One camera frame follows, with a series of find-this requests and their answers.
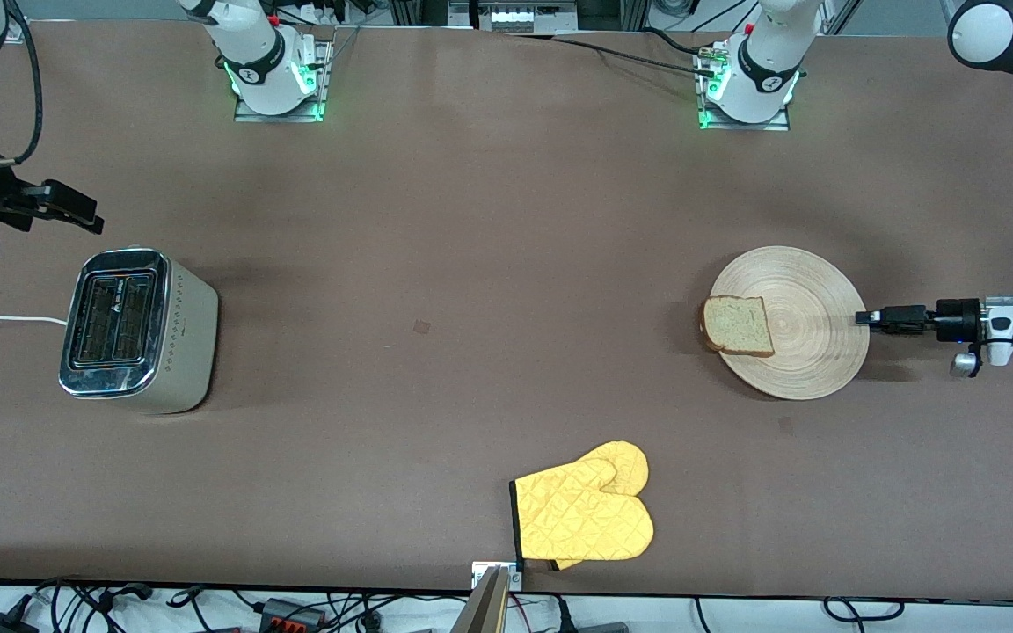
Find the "white power cord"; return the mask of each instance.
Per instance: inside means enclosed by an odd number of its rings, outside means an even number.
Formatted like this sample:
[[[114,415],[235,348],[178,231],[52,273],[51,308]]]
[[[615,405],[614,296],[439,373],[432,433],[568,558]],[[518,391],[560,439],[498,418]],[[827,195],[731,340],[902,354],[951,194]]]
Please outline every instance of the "white power cord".
[[[69,327],[69,322],[64,319],[54,319],[53,316],[5,316],[0,314],[0,321],[45,321]]]

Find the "round wooden board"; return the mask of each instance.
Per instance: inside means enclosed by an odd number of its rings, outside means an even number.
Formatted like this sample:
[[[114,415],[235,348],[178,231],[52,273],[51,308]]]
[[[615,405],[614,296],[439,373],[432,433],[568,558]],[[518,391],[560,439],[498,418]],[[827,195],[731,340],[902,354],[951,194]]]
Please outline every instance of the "round wooden board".
[[[710,294],[764,299],[776,353],[721,353],[729,369],[764,393],[785,400],[829,396],[862,368],[870,344],[870,330],[855,325],[862,298],[821,256],[791,247],[751,250],[721,269]]]

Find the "yellow oven mitt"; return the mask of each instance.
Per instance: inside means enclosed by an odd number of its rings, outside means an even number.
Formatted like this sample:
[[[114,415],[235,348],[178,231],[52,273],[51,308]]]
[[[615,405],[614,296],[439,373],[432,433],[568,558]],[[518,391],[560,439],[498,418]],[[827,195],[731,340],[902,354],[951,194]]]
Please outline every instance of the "yellow oven mitt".
[[[643,553],[655,528],[636,494],[647,457],[634,444],[608,442],[579,460],[510,484],[519,560],[622,561]]]

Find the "oven mitt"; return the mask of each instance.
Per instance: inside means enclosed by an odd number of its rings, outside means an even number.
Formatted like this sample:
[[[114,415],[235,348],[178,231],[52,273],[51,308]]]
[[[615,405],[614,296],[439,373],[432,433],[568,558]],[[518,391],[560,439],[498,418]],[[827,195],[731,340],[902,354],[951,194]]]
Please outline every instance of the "oven mitt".
[[[519,560],[622,561],[643,553],[655,534],[636,494],[647,457],[634,444],[608,442],[579,460],[510,484]]]

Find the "gray floor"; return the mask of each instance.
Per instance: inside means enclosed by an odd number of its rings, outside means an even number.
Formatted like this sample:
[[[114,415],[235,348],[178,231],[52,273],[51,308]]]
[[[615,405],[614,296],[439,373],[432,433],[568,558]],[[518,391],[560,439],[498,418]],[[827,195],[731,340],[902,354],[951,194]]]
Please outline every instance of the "gray floor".
[[[185,17],[174,0],[19,0],[19,3],[25,15],[43,20]],[[864,0],[844,33],[941,36],[945,27],[940,0]]]

